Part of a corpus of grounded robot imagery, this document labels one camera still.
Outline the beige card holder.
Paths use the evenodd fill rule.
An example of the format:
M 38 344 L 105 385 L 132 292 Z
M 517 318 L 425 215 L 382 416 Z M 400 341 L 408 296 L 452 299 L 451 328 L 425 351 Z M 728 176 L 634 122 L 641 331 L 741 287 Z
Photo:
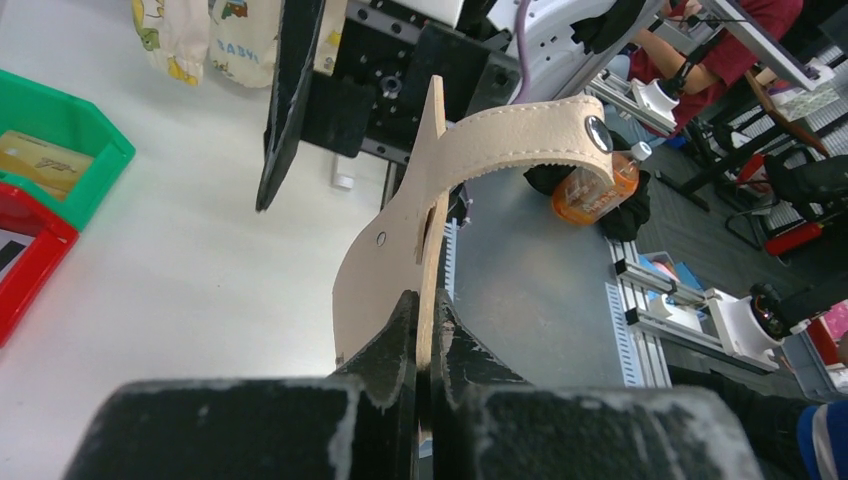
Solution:
M 589 124 L 602 120 L 588 95 L 501 106 L 449 127 L 441 77 L 432 76 L 399 190 L 349 247 L 332 289 L 335 352 L 352 359 L 387 324 L 401 294 L 420 297 L 416 362 L 430 362 L 437 269 L 449 194 L 505 168 L 567 165 L 613 183 L 611 155 Z

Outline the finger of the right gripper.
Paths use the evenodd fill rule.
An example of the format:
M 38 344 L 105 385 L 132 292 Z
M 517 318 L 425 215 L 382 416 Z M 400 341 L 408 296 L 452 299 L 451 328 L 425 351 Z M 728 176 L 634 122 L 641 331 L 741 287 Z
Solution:
M 324 0 L 293 0 L 282 6 L 257 212 L 270 207 L 297 154 L 324 10 Z

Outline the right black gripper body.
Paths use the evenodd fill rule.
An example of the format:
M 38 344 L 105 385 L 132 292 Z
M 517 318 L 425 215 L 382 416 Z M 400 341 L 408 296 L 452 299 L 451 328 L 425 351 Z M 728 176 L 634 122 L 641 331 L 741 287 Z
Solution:
M 430 79 L 450 122 L 502 106 L 520 79 L 516 59 L 394 1 L 350 1 L 329 74 L 313 75 L 303 141 L 347 157 L 409 162 Z

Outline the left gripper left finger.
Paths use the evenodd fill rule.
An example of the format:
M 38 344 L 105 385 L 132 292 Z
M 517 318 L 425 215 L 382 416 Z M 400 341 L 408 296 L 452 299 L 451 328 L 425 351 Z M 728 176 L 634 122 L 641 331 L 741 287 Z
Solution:
M 118 388 L 69 479 L 413 479 L 419 296 L 325 378 L 148 380 Z

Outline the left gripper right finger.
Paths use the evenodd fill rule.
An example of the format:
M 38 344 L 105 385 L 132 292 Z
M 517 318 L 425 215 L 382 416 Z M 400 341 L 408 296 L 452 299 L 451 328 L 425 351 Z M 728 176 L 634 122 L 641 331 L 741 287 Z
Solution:
M 758 479 L 740 422 L 698 388 L 543 388 L 434 300 L 438 479 Z

